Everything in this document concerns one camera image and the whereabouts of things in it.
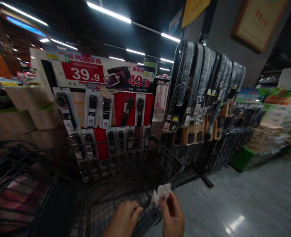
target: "49.9 price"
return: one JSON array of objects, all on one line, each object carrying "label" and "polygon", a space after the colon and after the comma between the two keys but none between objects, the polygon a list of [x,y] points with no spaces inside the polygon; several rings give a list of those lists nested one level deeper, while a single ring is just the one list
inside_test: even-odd
[{"label": "49.9 price", "polygon": [[150,82],[149,82],[149,80],[145,80],[145,83],[144,84],[142,84],[142,77],[141,76],[134,76],[134,75],[132,75],[131,77],[130,77],[130,79],[129,79],[129,84],[131,84],[133,87],[134,86],[137,86],[137,87],[149,87],[149,85],[150,85]]},{"label": "49.9 price", "polygon": [[99,81],[99,75],[98,74],[94,74],[94,78],[91,78],[90,77],[90,73],[89,71],[87,71],[86,69],[82,68],[81,70],[79,70],[78,68],[76,67],[72,67],[71,68],[71,71],[74,72],[74,75],[72,75],[72,77],[76,80],[79,80],[79,79],[84,79],[86,81],[88,81],[89,79],[91,79],[92,81]]}]

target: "tiled floor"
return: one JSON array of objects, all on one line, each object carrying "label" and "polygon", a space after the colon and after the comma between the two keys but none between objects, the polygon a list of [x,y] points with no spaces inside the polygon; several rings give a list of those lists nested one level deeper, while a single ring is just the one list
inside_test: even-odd
[{"label": "tiled floor", "polygon": [[[276,159],[238,173],[231,167],[175,190],[185,215],[185,236],[291,236],[291,159]],[[147,236],[162,236],[161,221]]]}]

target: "ceiling light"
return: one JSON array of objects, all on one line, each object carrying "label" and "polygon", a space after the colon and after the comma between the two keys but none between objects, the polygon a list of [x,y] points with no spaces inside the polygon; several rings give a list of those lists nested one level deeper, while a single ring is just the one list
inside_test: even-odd
[{"label": "ceiling light", "polygon": [[163,58],[161,58],[161,60],[162,60],[162,61],[169,62],[169,63],[174,63],[174,62],[173,62],[173,61],[171,61],[171,60],[167,60],[167,59],[163,59]]},{"label": "ceiling light", "polygon": [[45,22],[43,22],[43,21],[41,21],[41,20],[39,20],[39,19],[37,19],[37,18],[31,16],[31,15],[28,15],[27,13],[22,12],[21,10],[18,10],[17,8],[12,7],[11,5],[8,5],[8,4],[3,3],[3,2],[0,2],[0,3],[3,4],[4,6],[10,8],[10,9],[12,9],[12,10],[14,10],[14,11],[16,11],[16,12],[18,12],[18,13],[24,15],[24,16],[26,16],[26,17],[29,17],[30,19],[33,19],[33,20],[35,20],[35,21],[37,21],[37,22],[39,22],[39,23],[41,23],[41,24],[44,24],[44,25],[48,26],[47,23],[45,23]]},{"label": "ceiling light", "polygon": [[131,52],[131,53],[137,53],[137,54],[141,54],[141,55],[145,55],[145,53],[140,53],[138,51],[134,51],[134,50],[131,50],[131,49],[126,49],[128,52]]},{"label": "ceiling light", "polygon": [[109,57],[109,58],[117,59],[117,60],[120,60],[120,61],[124,61],[123,59],[118,59],[118,58],[114,58],[114,57]]},{"label": "ceiling light", "polygon": [[56,42],[56,43],[59,43],[59,44],[62,44],[62,45],[64,45],[64,46],[66,46],[66,47],[69,47],[69,48],[72,48],[72,49],[77,50],[77,48],[74,48],[73,46],[70,46],[70,45],[68,45],[68,44],[62,43],[62,42],[57,41],[57,40],[54,40],[54,39],[51,39],[51,40],[52,40],[53,42]]},{"label": "ceiling light", "polygon": [[180,41],[181,41],[180,39],[174,38],[174,37],[172,37],[170,35],[167,35],[165,33],[162,33],[161,36],[166,37],[166,38],[168,38],[170,40],[176,41],[177,43],[180,43]]},{"label": "ceiling light", "polygon": [[47,38],[44,38],[44,39],[41,39],[40,40],[40,42],[42,42],[42,43],[47,43],[47,42],[49,42],[50,40],[48,40]]},{"label": "ceiling light", "polygon": [[119,20],[125,21],[125,22],[127,22],[127,23],[129,23],[129,24],[131,23],[131,20],[130,20],[129,18],[126,18],[126,17],[121,16],[121,15],[119,15],[119,14],[117,14],[117,13],[114,13],[114,12],[111,12],[111,11],[106,10],[106,9],[104,9],[104,8],[101,8],[100,6],[97,6],[97,5],[92,4],[92,3],[90,3],[90,2],[87,2],[87,5],[88,5],[90,8],[93,8],[93,9],[95,9],[95,10],[98,10],[98,11],[100,11],[100,12],[103,12],[103,13],[105,13],[105,14],[107,14],[107,15],[110,15],[110,16],[112,16],[112,17],[115,17],[115,18],[117,18],[117,19],[119,19]]}]

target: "gray wall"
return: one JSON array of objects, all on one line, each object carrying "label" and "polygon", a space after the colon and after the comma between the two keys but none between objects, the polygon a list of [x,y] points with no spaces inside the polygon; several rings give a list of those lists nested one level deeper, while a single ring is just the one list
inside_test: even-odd
[{"label": "gray wall", "polygon": [[[209,32],[209,38],[207,40],[207,46],[218,52],[225,53],[232,60],[244,65],[247,68],[247,72],[243,86],[252,88],[255,86],[265,63],[291,14],[291,0],[288,2],[285,12],[271,37],[268,47],[264,53],[260,54],[253,52],[231,38],[242,2],[243,0],[218,0]],[[184,29],[185,39],[194,41],[199,40],[204,15],[205,13],[202,12],[201,15]]]}]

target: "shopping cart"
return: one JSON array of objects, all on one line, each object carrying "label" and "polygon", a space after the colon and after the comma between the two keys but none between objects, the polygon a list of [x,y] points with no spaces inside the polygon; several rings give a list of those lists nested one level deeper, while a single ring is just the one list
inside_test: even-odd
[{"label": "shopping cart", "polygon": [[[133,236],[144,235],[161,218],[150,205],[153,190],[174,188],[184,166],[154,136],[134,138],[133,150],[113,149],[126,142],[7,148],[0,155],[0,235],[100,236],[126,200],[144,208]],[[112,149],[112,158],[92,159],[88,147],[95,156]],[[85,159],[76,159],[79,152]]]}]

